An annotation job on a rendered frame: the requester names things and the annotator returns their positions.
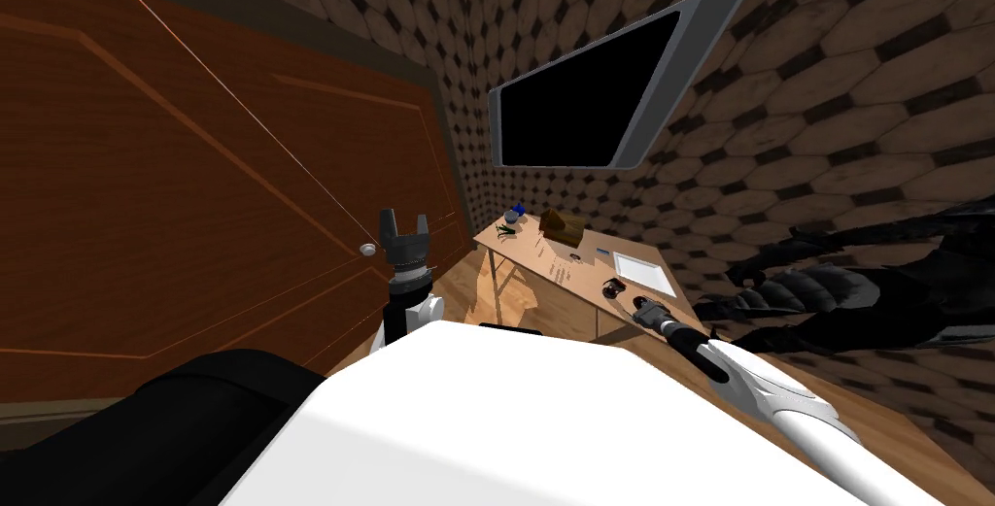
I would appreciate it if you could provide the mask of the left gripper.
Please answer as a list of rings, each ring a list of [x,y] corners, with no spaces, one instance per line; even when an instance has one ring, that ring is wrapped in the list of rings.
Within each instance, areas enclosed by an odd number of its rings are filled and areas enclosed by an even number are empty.
[[[426,215],[418,215],[416,233],[397,234],[395,211],[383,209],[379,214],[379,242],[386,256],[427,256],[429,253],[429,223]]]

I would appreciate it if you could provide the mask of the grey flat screen television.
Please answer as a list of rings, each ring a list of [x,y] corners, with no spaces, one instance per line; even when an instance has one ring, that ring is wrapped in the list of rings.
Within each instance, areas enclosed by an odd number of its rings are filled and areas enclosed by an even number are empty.
[[[495,167],[638,167],[742,0],[681,0],[488,94]]]

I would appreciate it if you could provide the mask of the light wooden desk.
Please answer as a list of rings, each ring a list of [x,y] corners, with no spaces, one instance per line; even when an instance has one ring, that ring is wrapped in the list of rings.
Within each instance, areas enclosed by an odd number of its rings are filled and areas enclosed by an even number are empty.
[[[646,296],[663,303],[680,321],[702,329],[660,253],[641,243],[587,229],[577,248],[546,238],[537,216],[513,223],[496,219],[474,240],[485,252],[493,283],[491,322],[537,330],[547,336],[619,346],[659,334],[639,327],[629,317],[633,300]],[[617,270],[615,259],[629,257],[657,267],[665,278],[658,291]],[[606,300],[600,288],[611,278],[628,285],[624,303]]]

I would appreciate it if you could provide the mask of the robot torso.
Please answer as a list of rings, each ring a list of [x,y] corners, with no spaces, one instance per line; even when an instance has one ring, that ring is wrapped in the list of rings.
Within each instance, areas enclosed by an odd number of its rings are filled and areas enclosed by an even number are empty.
[[[434,321],[321,383],[220,506],[867,506],[650,362]]]

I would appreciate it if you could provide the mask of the brown wooden door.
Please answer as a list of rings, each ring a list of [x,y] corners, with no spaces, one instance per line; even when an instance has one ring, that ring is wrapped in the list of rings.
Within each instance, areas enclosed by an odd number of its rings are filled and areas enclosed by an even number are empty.
[[[382,209],[467,255],[451,156],[432,73],[282,0],[0,0],[0,403],[327,372],[386,303]]]

